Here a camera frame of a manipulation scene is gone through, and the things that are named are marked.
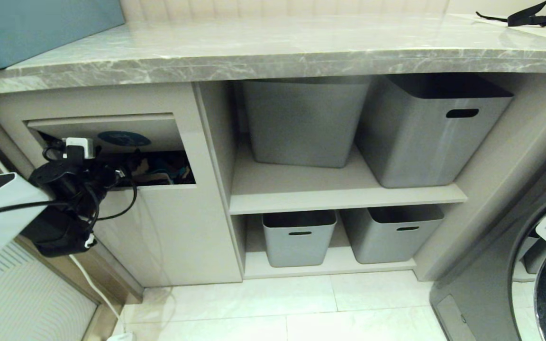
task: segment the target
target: white cable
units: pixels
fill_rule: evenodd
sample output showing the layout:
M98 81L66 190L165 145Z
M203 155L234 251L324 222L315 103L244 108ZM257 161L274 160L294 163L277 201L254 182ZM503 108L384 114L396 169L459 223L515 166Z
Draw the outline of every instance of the white cable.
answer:
M80 262L77 261L77 258L74 256L74 255L69 255L70 259L75 263L75 265L80 268L80 271L82 272L83 276L85 277L85 280L87 280L87 283L90 285L90 287L92 289L94 289L94 291L96 291L96 293L98 295L100 295L100 297L102 297L102 299L104 300L104 302L106 302L106 304L109 306L109 308L111 308L111 310L113 311L113 313L115 314L115 316L117 317L117 319L119 321L121 321L121 324L123 325L123 332L126 332L126 322L121 318L121 315L119 315L119 313L117 313L117 310L115 310L115 307L113 307L113 304L111 304L111 302L109 301L109 299L104 296L104 294L102 293L102 291L100 291L95 285L94 283L91 281L91 278L90 276L87 274L87 272L85 272L85 269L84 267L82 266L82 264L80 264Z

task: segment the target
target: blue sticker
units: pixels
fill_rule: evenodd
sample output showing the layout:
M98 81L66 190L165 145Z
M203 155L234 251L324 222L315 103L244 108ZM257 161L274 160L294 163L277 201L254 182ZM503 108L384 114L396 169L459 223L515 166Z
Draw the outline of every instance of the blue sticker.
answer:
M98 138L105 142L112 143L114 145L121 145L123 147L142 147L143 145L151 144L151 140L145 136L142 136L141 134L136 134L133 132L102 132L98 134Z

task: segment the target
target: cabinet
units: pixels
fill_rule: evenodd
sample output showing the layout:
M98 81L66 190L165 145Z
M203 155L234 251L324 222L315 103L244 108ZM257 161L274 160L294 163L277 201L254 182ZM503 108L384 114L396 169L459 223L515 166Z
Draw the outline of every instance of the cabinet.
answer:
M67 123L59 126L70 133L73 126L106 123L119 116L124 118L115 119L115 126L121 121L130 129L146 117L141 115L149 119L162 115L161 125L169 126L163 130L168 140L180 138L182 143L163 148L185 150L196 184L139 186L136 204L127 214L95 226L100 242L144 287L242 279L203 133L204 108L195 93L192 84L181 83L0 95L0 124L35 167L45 162L44 141L37 130L57 120ZM130 189L109 192L100 215L123 210L131 199Z
M342 169L255 162L231 82L61 89L0 95L0 123L34 166L44 162L33 128L57 119L164 115L174 121L196 184L139 189L136 207L97 224L100 240L145 287L247 278L414 269L434 280L546 160L546 75L486 73L515 98L454 183L383 188L356 148ZM130 203L110 192L102 215ZM442 204L446 219L405 262L357 263L340 222L320 266L273 268L256 214L369 206Z

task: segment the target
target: paneled wall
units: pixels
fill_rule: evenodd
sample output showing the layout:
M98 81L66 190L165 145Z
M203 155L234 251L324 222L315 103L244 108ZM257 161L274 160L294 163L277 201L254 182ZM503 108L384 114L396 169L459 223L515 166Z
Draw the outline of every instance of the paneled wall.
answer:
M0 252L0 341L78 341L95 310L16 242Z
M121 0L127 21L444 13L448 0Z

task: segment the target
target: cable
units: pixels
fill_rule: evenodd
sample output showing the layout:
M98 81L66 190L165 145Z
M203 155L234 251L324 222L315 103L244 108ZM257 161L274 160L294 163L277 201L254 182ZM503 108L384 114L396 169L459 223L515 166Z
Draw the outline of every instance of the cable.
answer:
M88 231L90 231L91 233L94 230L94 225L98 221L98 215L100 214L100 204L98 202L98 197L94 193L94 190L89 185L85 185L84 187L94 201L94 216L91 218L90 224L88 226Z
M134 197L132 197L132 202L130 203L130 205L126 209L124 209L123 211L121 211L121 212L119 212L119 213L117 213L115 215L105 216L104 218L98 218L98 221L113 219L113 218L117 218L118 216L122 216L122 215L126 214L126 212L130 211L130 209L134 206L134 203L136 203L136 197L138 197L138 188L137 188L136 183L134 182L134 180L129 179L129 181L132 184L132 190L134 191Z
M115 317L117 317L117 319L119 321L121 321L121 324L123 325L123 332L126 332L126 322L121 318L121 315L119 315L119 313L117 313L117 310L115 310L115 307L113 307L113 304L111 304L111 301L109 301L109 299L104 296L104 294L102 293L102 291L100 291L100 289L98 289L96 287L96 285L94 285L93 281L91 281L91 278L90 276L87 274L87 272L85 271L84 267L82 266L82 264L80 264L80 262L77 260L77 258L74 256L74 255L69 255L70 259L75 263L75 265L80 268L80 271L82 272L83 276L85 277L85 280L87 281L87 283L90 285L90 287L92 289L94 289L94 291L96 291L96 293L102 297L102 299L104 300L104 302L109 306L109 308L111 309L111 311L113 311L113 314L115 314Z
M15 211L17 209L39 207L39 206L68 206L68 205L69 203L66 203L64 201L36 201L34 203L24 203L24 204L0 207L0 213Z
M47 153L48 153L49 151L51 151L52 149L56 149L56 148L54 148L54 147L52 147L52 146L50 145L50 146L46 147L45 149L43 149L43 151L41 152L41 156L43 156L43 158L46 159L46 160L49 161L49 162L56 161L56 160L54 160L54 159L48 157L48 155L47 155Z

